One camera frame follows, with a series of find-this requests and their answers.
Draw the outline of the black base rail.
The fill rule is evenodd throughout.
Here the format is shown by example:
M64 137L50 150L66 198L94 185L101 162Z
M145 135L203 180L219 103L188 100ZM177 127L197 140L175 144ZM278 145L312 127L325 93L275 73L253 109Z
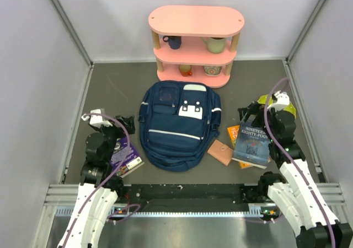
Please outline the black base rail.
M143 212L245 212L250 207L275 209L258 195L256 185L245 184L132 184L121 186L115 206L139 204Z

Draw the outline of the green polka dot plate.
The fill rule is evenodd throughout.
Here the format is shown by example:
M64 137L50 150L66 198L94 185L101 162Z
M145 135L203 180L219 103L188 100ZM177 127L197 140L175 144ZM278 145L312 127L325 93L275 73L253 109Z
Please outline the green polka dot plate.
M268 95L262 95L258 100L257 102L262 104L262 105L265 105L266 103L266 100L267 100L267 97ZM290 102L290 104L288 106L286 106L284 108L285 111L287 112L290 112L291 114L293 114L293 116L296 118L296 108L294 107L293 103Z

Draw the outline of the patterned ceramic bowl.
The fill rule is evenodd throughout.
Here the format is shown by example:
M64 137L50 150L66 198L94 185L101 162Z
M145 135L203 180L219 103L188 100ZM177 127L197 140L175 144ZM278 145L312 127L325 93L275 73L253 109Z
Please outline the patterned ceramic bowl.
M207 76L215 77L221 73L221 66L203 66L204 72Z

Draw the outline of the purple book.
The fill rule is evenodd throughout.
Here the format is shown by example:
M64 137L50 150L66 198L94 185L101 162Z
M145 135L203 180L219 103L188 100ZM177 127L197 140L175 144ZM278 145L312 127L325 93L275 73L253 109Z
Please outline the purple book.
M132 143L129 148L127 147L127 138L124 137L117 139L110 164L113 169L119 166L116 176L123 178L142 166L144 161Z

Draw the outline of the pink three-tier shelf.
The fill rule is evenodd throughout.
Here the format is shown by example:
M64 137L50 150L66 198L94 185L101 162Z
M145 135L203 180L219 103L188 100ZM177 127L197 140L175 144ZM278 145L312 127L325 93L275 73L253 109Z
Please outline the pink three-tier shelf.
M230 7L168 5L155 9L148 17L159 80L203 83L212 88L225 86L237 54L238 40L245 19ZM172 50L163 36L181 36L181 47ZM220 54L210 53L201 37L225 37ZM192 76L183 77L180 64L191 65ZM218 76L207 76L203 66L221 66Z

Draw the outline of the navy blue backpack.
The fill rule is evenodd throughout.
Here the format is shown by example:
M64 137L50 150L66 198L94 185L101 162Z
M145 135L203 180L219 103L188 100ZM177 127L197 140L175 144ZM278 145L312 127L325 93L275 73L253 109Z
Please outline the navy blue backpack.
M221 98L201 83L152 85L140 106L140 143L151 164L171 172L197 166L219 135Z

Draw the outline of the pale green mug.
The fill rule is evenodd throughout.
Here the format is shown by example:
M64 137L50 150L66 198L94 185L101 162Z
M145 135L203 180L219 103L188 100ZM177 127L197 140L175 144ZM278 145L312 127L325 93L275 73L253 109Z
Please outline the pale green mug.
M201 41L206 45L208 51L213 54L220 54L226 47L225 37L201 37Z

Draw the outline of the tan leather wallet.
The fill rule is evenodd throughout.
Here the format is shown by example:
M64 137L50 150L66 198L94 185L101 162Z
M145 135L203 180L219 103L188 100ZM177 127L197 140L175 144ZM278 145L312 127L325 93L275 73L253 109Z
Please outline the tan leather wallet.
M207 153L220 163L228 166L232 161L233 149L216 139L209 147Z

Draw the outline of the orange treehouse book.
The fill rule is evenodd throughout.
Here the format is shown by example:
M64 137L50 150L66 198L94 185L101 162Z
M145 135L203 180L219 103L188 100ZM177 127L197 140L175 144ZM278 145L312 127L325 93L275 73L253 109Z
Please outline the orange treehouse book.
M240 130L240 125L236 125L236 126L232 126L232 127L228 127L227 128L229 137L230 137L231 142L232 142L232 146L233 146L234 152L236 151L236 142L237 142L239 130ZM260 163L260 162L254 161L248 155L246 157L232 156L232 159L237 161L237 162L239 162L239 166L240 166L241 169L249 168L249 167L252 167L252 166L255 166L255 167L261 168L261 169L266 169L267 166L268 166L268 163L270 162L270 159L269 159L266 163L264 161L262 161Z

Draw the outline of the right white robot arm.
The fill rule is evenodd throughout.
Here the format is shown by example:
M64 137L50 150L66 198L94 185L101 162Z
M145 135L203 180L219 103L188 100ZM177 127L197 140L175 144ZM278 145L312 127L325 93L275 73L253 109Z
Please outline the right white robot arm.
M270 138L269 153L279 169L260 177L257 193L273 201L289 222L297 247L349 247L352 227L342 223L328 207L295 141L295 116L277 106L253 101L238 110L242 122L263 130Z

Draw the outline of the dark blue 1984 book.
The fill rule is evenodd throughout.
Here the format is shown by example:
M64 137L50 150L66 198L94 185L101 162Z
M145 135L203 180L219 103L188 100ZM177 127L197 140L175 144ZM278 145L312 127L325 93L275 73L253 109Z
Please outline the dark blue 1984 book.
M270 161L270 140L262 128L253 127L252 122L241 122L232 160L266 169Z

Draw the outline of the dark blue mug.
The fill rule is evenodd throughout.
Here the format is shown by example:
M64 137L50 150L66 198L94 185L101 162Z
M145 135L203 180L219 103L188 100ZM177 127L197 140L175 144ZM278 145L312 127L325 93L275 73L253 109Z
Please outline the dark blue mug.
M162 40L168 43L172 50L177 50L181 47L181 36L163 36Z

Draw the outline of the orange cup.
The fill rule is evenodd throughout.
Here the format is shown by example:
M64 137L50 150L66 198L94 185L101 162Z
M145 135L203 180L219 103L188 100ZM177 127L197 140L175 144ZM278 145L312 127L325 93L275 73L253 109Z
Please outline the orange cup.
M192 76L191 65L189 64L180 64L179 72L183 77Z

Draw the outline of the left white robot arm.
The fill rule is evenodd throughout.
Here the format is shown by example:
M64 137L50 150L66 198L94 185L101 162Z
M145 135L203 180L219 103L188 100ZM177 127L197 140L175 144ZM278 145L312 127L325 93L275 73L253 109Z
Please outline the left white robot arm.
M94 132L86 139L76 202L58 247L97 247L113 204L125 195L118 168L110 161L117 140L135 132L134 117L111 117L97 109L81 119Z

